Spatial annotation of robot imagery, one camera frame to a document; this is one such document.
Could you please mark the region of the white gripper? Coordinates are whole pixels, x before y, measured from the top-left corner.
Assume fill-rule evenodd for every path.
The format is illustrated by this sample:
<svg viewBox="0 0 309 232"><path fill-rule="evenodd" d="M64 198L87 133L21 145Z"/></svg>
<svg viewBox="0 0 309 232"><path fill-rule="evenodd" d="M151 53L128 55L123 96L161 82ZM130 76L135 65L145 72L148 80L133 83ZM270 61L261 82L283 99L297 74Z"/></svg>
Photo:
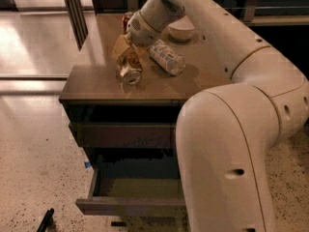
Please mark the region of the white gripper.
<svg viewBox="0 0 309 232"><path fill-rule="evenodd" d="M147 53L146 47L153 44L158 36L156 30L146 22L140 12L135 12L130 18L126 32L129 36L121 35L114 45L112 51L114 60L129 54L133 61L140 61Z"/></svg>

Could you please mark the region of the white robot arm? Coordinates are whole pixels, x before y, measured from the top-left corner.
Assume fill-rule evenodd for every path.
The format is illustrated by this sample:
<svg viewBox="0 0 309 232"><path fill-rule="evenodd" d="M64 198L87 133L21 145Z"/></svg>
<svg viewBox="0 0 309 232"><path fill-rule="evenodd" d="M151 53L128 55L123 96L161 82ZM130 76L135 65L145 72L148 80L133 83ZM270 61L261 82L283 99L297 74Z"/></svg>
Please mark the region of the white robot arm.
<svg viewBox="0 0 309 232"><path fill-rule="evenodd" d="M308 119L305 75L213 0L148 0L113 50L151 45L187 16L231 82L188 99L176 148L190 232L275 232L265 153Z"/></svg>

